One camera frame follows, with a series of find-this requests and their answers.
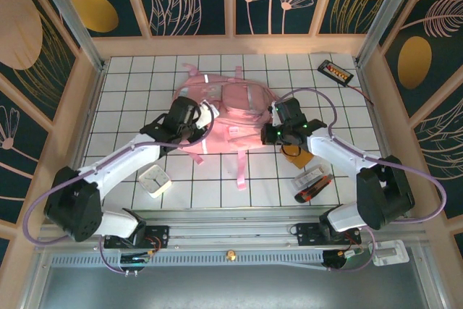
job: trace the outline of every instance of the metal base plate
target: metal base plate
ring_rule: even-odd
[[[362,244],[362,238],[360,237],[360,231],[357,228],[351,228],[345,231],[344,237],[339,240],[327,240],[326,237],[320,230],[318,223],[312,224],[296,224],[295,226],[297,235],[297,242],[299,246],[312,246],[312,245],[346,245],[349,246],[351,241],[345,237],[349,235],[352,240],[357,244]]]
[[[169,226],[146,226],[143,241],[136,247],[130,247],[127,243],[121,241],[121,238],[115,236],[108,236],[104,240],[105,249],[152,249],[153,245],[151,240],[158,245],[158,239],[161,241],[161,249],[165,249],[169,242]]]

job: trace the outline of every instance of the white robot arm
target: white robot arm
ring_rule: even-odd
[[[211,112],[218,116],[207,101],[198,105],[191,99],[178,97],[168,114],[145,125],[140,134],[119,150],[77,171],[64,167],[56,174],[54,187],[80,173],[93,174],[50,195],[45,215],[77,242],[99,234],[117,236],[137,245],[143,238],[145,222],[128,209],[102,209],[103,199],[126,177],[174,150],[171,144],[201,139],[211,123]]]

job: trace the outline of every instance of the red wire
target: red wire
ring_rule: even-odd
[[[361,90],[359,90],[358,88],[355,88],[355,87],[352,87],[352,86],[349,86],[349,85],[347,85],[347,87],[351,88],[352,90],[356,90],[358,93],[360,93],[360,94],[363,96],[363,98],[365,98],[367,101],[369,101],[371,105],[373,105],[373,106],[375,105],[375,104],[373,104],[373,102],[371,101],[371,99],[369,99],[369,98],[367,97],[367,95],[364,94],[364,93],[363,93]]]

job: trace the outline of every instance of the white connector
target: white connector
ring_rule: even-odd
[[[199,107],[200,107],[200,118],[199,118],[199,120],[196,121],[196,127],[198,129],[201,129],[204,126],[207,126],[212,121],[211,112],[209,111],[208,106],[210,106],[210,108],[213,111],[214,119],[216,119],[217,116],[220,114],[218,112],[217,108],[213,104],[209,104],[206,100],[202,101],[200,103],[200,105],[199,105]]]

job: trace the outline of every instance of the backpack strap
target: backpack strap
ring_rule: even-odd
[[[238,151],[238,170],[237,170],[237,185],[238,190],[246,190],[245,169],[246,169],[247,156],[246,151]]]

